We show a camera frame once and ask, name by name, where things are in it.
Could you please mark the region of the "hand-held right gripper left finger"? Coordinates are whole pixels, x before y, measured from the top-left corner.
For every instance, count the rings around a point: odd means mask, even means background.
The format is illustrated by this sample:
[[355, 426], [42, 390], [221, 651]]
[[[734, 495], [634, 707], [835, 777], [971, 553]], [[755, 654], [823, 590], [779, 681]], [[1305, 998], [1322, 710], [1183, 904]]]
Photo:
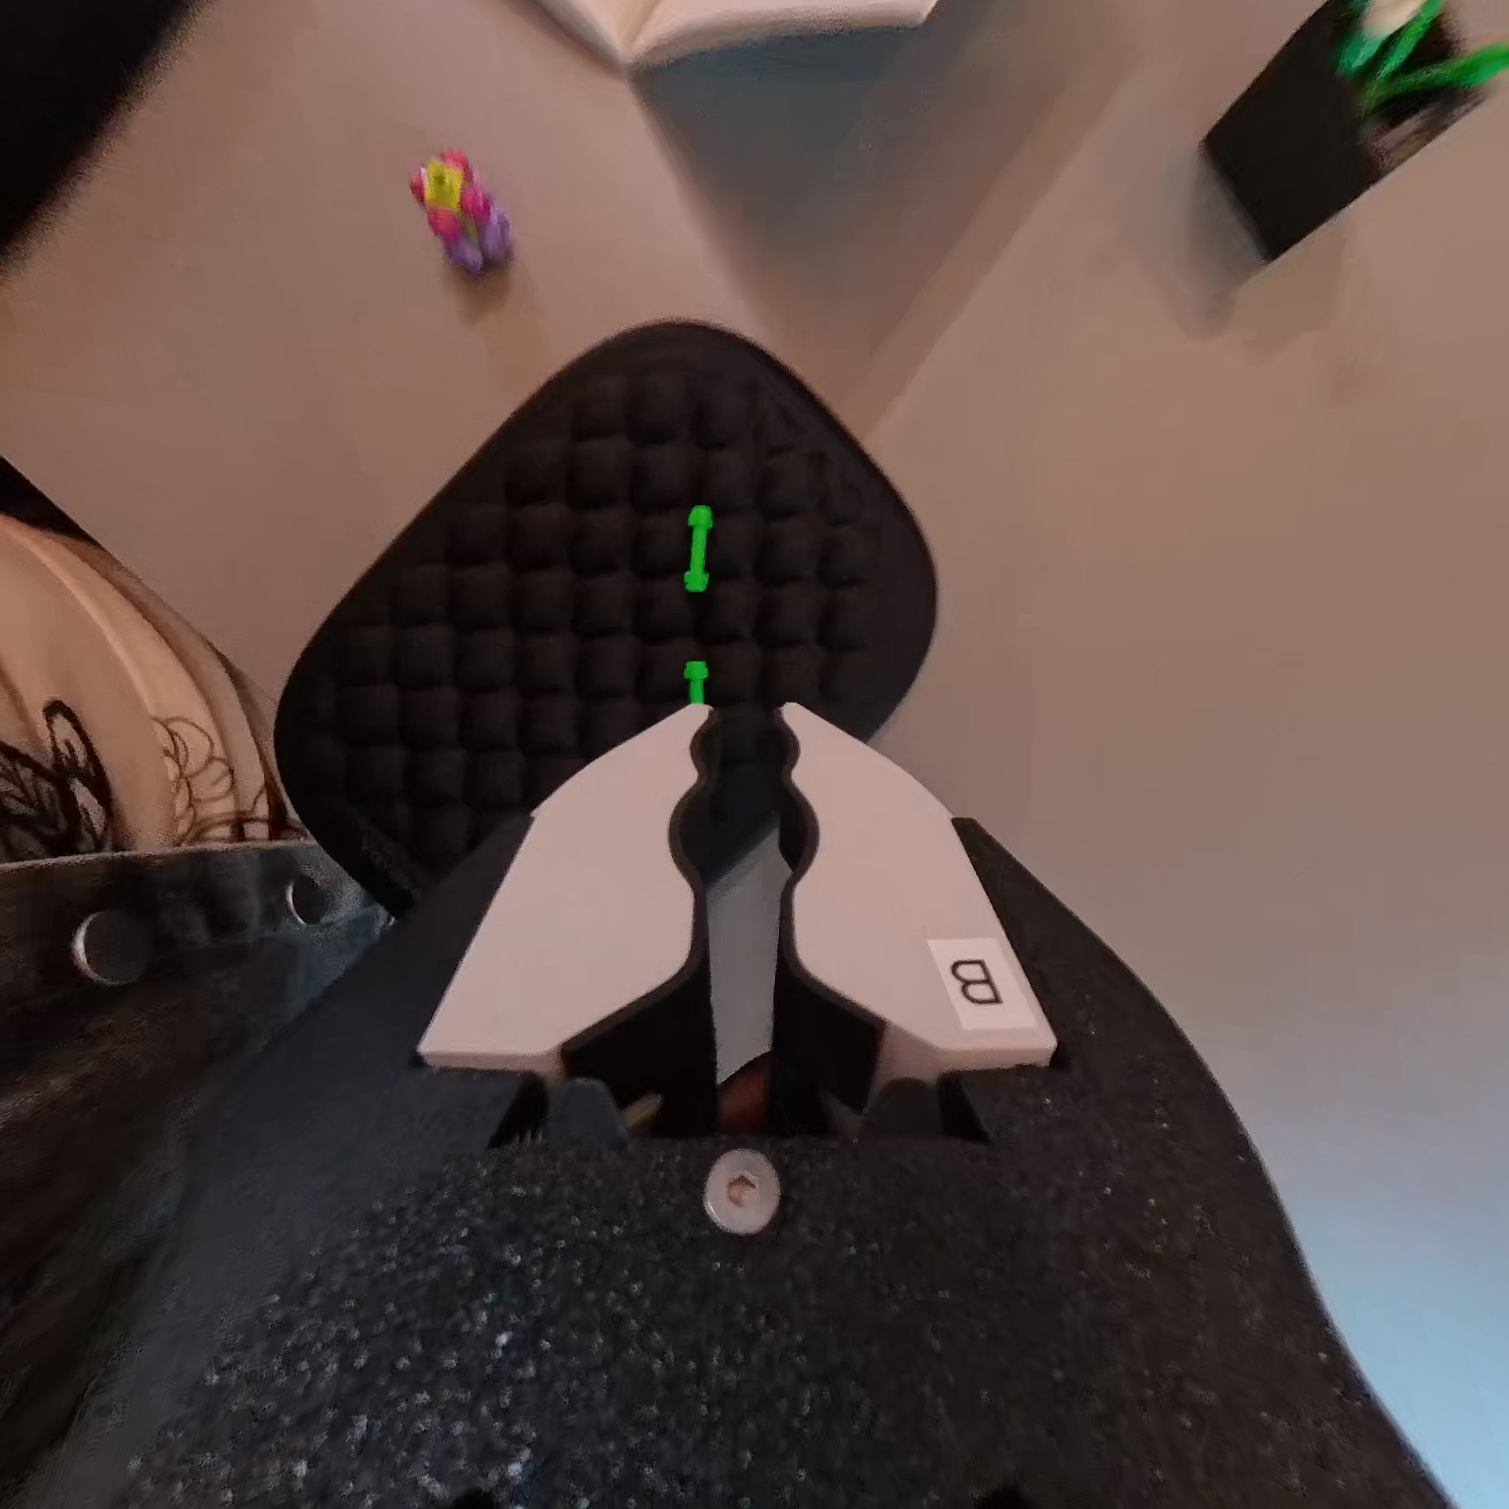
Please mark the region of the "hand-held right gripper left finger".
[[532, 813], [416, 1053], [430, 1068], [567, 1075], [567, 1045], [694, 956], [674, 807], [709, 706], [682, 706], [582, 765]]

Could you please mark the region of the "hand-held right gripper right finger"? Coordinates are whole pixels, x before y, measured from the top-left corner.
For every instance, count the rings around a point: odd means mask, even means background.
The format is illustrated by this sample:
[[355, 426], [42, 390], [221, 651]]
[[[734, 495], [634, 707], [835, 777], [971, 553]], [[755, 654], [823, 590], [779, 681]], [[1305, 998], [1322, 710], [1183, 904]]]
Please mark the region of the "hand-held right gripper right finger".
[[1048, 1065], [1055, 1038], [948, 809], [788, 703], [776, 1057], [810, 1079]]

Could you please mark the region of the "black quilted pad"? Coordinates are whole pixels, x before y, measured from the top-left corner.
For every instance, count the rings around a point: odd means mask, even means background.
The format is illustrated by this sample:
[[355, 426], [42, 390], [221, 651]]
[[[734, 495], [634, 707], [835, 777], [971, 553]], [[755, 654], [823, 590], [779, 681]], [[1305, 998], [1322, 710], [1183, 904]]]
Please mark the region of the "black quilted pad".
[[[713, 511], [688, 593], [688, 511]], [[936, 574], [858, 437], [740, 332], [621, 329], [539, 386], [329, 609], [273, 752], [313, 840], [389, 913], [688, 703], [719, 761], [706, 874], [773, 827], [771, 710], [872, 737], [914, 688]]]
[[46, 213], [192, 4], [2, 4], [2, 257]]

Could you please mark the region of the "dark cloth with metal studs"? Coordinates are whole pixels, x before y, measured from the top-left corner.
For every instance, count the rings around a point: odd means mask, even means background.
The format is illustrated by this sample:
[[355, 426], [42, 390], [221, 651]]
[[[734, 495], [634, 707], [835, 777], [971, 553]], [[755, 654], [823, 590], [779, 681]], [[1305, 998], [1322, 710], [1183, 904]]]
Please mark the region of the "dark cloth with metal studs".
[[198, 1111], [383, 922], [308, 840], [2, 865], [2, 1507], [122, 1346]]

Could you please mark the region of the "cream printed shirt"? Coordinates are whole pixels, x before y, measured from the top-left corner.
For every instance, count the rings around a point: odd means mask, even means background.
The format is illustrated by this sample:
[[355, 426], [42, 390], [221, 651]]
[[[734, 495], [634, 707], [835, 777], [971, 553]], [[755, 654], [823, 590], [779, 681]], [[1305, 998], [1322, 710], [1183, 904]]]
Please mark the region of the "cream printed shirt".
[[2, 864], [296, 837], [212, 643], [102, 547], [2, 517]]

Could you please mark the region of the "pink yellow purple brick flower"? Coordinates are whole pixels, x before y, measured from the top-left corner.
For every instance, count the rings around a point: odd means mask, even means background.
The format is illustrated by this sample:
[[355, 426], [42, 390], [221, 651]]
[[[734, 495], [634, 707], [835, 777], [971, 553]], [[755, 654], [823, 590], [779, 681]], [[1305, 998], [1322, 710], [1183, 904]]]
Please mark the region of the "pink yellow purple brick flower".
[[451, 268], [485, 274], [508, 262], [512, 224], [465, 152], [430, 155], [408, 181]]

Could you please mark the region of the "black brick flower pot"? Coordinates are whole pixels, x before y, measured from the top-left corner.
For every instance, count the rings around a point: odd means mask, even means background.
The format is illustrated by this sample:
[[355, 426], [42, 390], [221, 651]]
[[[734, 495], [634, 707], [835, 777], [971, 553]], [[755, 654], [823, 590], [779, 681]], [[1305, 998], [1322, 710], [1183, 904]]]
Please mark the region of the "black brick flower pot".
[[[1480, 47], [1460, 39], [1456, 4], [1447, 7], [1456, 45], [1460, 50]], [[1265, 265], [1292, 252], [1439, 140], [1506, 76], [1499, 73], [1475, 91], [1399, 100], [1386, 112], [1363, 118], [1349, 82], [1337, 73], [1340, 33], [1341, 4], [1322, 4], [1200, 146]]]

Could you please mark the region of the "open instruction booklet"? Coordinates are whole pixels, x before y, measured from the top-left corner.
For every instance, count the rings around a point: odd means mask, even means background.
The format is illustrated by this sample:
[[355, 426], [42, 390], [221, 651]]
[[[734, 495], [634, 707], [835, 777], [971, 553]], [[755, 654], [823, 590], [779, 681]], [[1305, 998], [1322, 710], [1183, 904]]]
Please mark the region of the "open instruction booklet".
[[536, 4], [570, 39], [618, 71], [640, 71], [685, 57], [786, 42], [801, 36], [850, 36], [914, 30], [936, 4]]

